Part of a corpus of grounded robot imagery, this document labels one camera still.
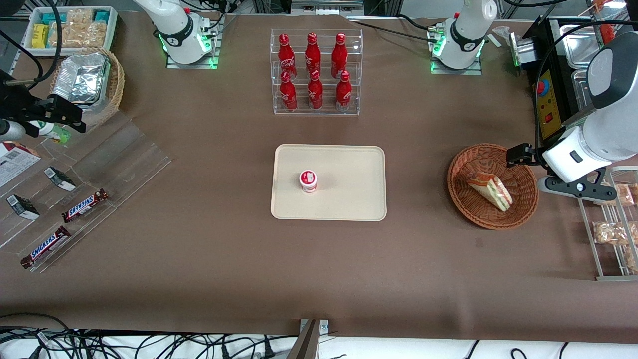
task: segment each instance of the clear acrylic shelf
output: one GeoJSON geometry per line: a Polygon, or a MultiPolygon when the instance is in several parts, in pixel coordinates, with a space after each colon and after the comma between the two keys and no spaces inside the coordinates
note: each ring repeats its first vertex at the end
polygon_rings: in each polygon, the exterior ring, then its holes
{"type": "Polygon", "coordinates": [[[42,141],[35,147],[41,160],[0,188],[0,252],[16,254],[15,265],[61,225],[71,237],[46,253],[29,270],[43,272],[113,213],[126,199],[160,172],[170,160],[122,112],[85,134],[72,132],[66,144],[42,141]],[[44,174],[52,166],[76,184],[72,192],[55,186],[44,174]],[[62,213],[104,188],[109,198],[86,214],[64,223],[62,213]],[[16,215],[6,198],[29,199],[40,212],[36,220],[16,215]]]}
{"type": "Polygon", "coordinates": [[[321,116],[357,116],[361,110],[361,78],[363,69],[363,30],[321,30],[321,29],[273,29],[271,31],[271,80],[272,80],[272,109],[275,114],[286,115],[321,115],[321,116]],[[321,82],[323,84],[323,107],[313,110],[308,105],[309,76],[306,71],[306,46],[308,34],[317,35],[317,45],[322,53],[321,82]],[[350,107],[346,112],[336,109],[336,88],[339,83],[330,74],[332,66],[332,50],[338,33],[346,35],[346,48],[348,49],[348,64],[346,69],[350,72],[350,84],[352,85],[352,97],[350,107]],[[281,67],[279,65],[279,36],[287,34],[290,46],[295,52],[295,64],[297,77],[292,81],[297,93],[297,109],[293,112],[285,110],[279,92],[281,84],[281,67]]]}

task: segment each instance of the foil container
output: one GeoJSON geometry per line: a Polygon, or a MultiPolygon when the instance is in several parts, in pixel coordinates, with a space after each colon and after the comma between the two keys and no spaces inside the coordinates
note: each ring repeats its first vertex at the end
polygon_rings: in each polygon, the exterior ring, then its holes
{"type": "Polygon", "coordinates": [[[102,54],[70,56],[62,61],[53,93],[88,108],[105,96],[110,63],[102,54]]]}

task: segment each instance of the red bottle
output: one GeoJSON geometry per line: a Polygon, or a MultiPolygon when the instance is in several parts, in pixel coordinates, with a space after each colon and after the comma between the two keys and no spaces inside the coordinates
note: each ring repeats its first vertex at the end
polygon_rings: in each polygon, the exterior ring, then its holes
{"type": "Polygon", "coordinates": [[[284,72],[288,72],[290,80],[294,80],[297,76],[297,68],[295,67],[295,52],[290,47],[288,35],[281,34],[279,36],[279,63],[284,72]]]}
{"type": "Polygon", "coordinates": [[[319,80],[319,71],[314,70],[310,74],[308,82],[308,106],[313,110],[323,107],[323,84],[319,80]]]}
{"type": "Polygon", "coordinates": [[[346,35],[337,34],[337,44],[332,50],[332,77],[338,79],[348,63],[348,49],[346,49],[346,35]]]}
{"type": "Polygon", "coordinates": [[[352,85],[350,84],[350,72],[341,72],[341,81],[337,84],[337,111],[346,112],[350,107],[350,94],[352,85]]]}
{"type": "Polygon", "coordinates": [[[315,33],[308,34],[308,46],[306,47],[306,69],[308,73],[319,71],[321,74],[321,50],[317,46],[317,35],[315,33]]]}
{"type": "Polygon", "coordinates": [[[281,92],[284,110],[292,112],[297,109],[297,92],[295,91],[295,85],[290,82],[290,74],[288,72],[281,72],[279,91],[281,92]]]}

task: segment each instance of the brown table surface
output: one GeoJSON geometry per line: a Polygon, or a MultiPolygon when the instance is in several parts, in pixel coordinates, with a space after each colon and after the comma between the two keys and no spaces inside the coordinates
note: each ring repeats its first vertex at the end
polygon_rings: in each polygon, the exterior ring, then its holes
{"type": "MultiPolygon", "coordinates": [[[[2,313],[46,312],[74,328],[294,333],[298,319],[320,317],[339,335],[637,341],[638,284],[593,280],[575,200],[541,194],[527,224],[488,231],[447,194],[465,146],[533,138],[529,85],[506,45],[485,46],[483,76],[431,75],[424,42],[363,27],[360,116],[289,118],[272,113],[271,28],[361,26],[244,16],[225,31],[217,70],[167,70],[148,16],[121,17],[121,108],[173,162],[45,273],[0,254],[2,313]],[[387,217],[273,218],[284,143],[383,148],[387,217]]],[[[22,56],[14,75],[34,71],[22,56]]]]}

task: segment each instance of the control panel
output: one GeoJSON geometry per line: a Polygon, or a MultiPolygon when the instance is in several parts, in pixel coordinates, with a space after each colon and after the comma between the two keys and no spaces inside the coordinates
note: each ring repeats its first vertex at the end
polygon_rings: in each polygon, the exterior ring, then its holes
{"type": "Polygon", "coordinates": [[[558,105],[556,104],[556,95],[552,85],[552,77],[548,71],[543,73],[538,82],[537,91],[537,112],[540,120],[540,133],[543,140],[549,138],[560,129],[561,119],[558,114],[558,105]]]}

